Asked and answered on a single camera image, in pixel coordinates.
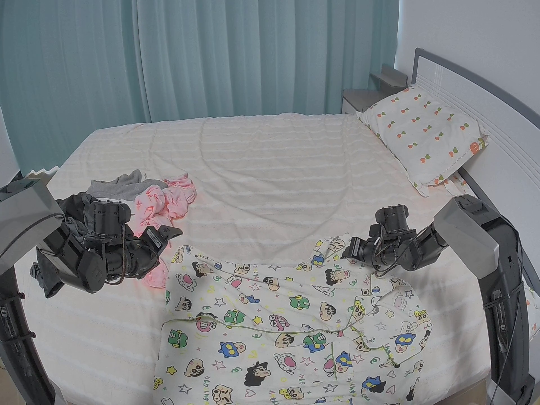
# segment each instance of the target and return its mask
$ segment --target cartoon print shirt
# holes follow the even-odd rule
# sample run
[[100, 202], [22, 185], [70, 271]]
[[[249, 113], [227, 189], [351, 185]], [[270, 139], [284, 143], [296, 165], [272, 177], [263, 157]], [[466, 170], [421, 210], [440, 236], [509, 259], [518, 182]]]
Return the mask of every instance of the cartoon print shirt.
[[167, 280], [166, 320], [269, 333], [343, 332], [358, 349], [384, 347], [399, 364], [425, 346], [429, 315], [401, 279], [377, 278], [373, 268], [341, 259], [349, 243], [349, 234], [320, 239], [296, 267], [233, 264], [181, 246]]

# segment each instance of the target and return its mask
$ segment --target curtain fold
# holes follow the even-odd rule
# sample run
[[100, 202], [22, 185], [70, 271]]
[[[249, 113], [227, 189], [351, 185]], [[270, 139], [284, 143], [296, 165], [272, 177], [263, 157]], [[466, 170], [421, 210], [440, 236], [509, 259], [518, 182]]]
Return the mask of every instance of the curtain fold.
[[92, 131], [339, 113], [393, 65], [399, 0], [0, 0], [0, 106], [23, 172]]

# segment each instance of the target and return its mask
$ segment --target white pillow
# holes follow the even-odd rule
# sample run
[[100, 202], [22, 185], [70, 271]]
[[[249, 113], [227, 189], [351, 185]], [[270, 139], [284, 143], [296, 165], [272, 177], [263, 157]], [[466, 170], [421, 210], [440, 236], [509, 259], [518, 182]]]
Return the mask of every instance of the white pillow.
[[428, 185], [442, 183], [488, 144], [474, 118], [414, 84], [359, 113], [359, 118], [399, 159], [425, 197]]

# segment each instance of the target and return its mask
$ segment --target white headboard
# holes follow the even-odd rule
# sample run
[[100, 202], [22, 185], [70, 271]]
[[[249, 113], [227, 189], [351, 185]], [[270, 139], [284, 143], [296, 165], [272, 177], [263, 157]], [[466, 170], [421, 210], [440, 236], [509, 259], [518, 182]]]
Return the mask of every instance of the white headboard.
[[420, 48], [412, 81], [475, 117], [490, 134], [487, 148], [460, 173], [479, 198], [517, 228], [528, 254], [525, 278], [540, 292], [534, 271], [540, 272], [540, 116], [486, 79]]

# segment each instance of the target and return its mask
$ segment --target striped bed sheet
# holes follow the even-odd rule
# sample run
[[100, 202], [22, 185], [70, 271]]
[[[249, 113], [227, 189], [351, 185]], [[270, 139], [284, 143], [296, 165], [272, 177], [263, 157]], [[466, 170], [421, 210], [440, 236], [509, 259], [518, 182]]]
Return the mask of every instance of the striped bed sheet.
[[[238, 263], [297, 265], [321, 235], [365, 237], [375, 211], [406, 204], [418, 230], [448, 201], [442, 186], [422, 198], [397, 159], [355, 116], [202, 118], [92, 133], [50, 181], [55, 198], [135, 168], [149, 178], [187, 171], [198, 196], [180, 244]], [[165, 253], [164, 258], [172, 255]], [[165, 319], [164, 290], [126, 280], [97, 294], [64, 287], [45, 300], [29, 275], [32, 250], [16, 264], [24, 308], [50, 378], [77, 405], [147, 405]], [[395, 275], [428, 307], [433, 334], [416, 387], [433, 404], [488, 374], [487, 328], [477, 282], [452, 250], [425, 269]]]

